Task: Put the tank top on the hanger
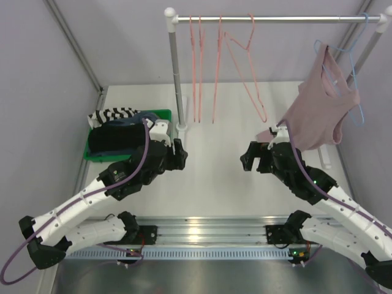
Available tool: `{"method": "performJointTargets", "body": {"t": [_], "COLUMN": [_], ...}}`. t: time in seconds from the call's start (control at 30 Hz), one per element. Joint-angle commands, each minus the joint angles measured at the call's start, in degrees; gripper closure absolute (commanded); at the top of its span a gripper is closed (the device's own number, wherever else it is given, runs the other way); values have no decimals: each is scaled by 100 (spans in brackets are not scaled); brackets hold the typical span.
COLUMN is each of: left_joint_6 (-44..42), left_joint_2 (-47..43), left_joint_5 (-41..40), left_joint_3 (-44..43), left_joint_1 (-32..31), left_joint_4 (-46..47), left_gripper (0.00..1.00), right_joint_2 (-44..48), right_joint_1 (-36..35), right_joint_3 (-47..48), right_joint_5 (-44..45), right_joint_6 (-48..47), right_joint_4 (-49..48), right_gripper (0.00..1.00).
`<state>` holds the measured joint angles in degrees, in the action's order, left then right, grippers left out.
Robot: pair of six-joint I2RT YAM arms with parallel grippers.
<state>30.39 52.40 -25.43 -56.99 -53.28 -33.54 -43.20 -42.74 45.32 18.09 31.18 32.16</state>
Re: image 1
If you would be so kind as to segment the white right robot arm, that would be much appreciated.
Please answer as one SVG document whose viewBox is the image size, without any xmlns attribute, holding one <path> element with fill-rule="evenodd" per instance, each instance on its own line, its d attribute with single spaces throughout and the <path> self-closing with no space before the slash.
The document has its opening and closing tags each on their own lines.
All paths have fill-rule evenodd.
<svg viewBox="0 0 392 294">
<path fill-rule="evenodd" d="M 296 197 L 327 213 L 340 223 L 336 229 L 321 224 L 297 210 L 285 223 L 285 234 L 293 243 L 318 243 L 355 262 L 376 283 L 391 288 L 391 228 L 356 203 L 336 180 L 319 168 L 306 165 L 301 152 L 289 142 L 273 145 L 252 141 L 240 157 L 243 169 L 272 174 Z"/>
</svg>

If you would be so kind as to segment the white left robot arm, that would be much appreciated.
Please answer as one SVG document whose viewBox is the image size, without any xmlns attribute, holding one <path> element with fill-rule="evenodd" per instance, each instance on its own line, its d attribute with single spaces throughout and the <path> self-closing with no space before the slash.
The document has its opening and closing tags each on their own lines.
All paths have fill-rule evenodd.
<svg viewBox="0 0 392 294">
<path fill-rule="evenodd" d="M 37 217 L 25 216 L 19 226 L 29 256 L 39 270 L 52 267 L 80 249 L 103 243 L 133 243 L 139 226 L 128 211 L 84 224 L 95 212 L 141 191 L 165 171 L 183 170 L 187 152 L 182 141 L 173 146 L 151 140 L 127 160 L 112 163 L 77 195 Z"/>
</svg>

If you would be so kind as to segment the black tank top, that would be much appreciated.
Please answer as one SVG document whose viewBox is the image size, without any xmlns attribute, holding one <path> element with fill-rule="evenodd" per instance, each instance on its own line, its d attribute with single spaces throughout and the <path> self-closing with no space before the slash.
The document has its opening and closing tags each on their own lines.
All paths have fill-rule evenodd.
<svg viewBox="0 0 392 294">
<path fill-rule="evenodd" d="M 93 153 L 137 149 L 145 144 L 143 124 L 101 126 L 89 133 L 88 146 Z"/>
</svg>

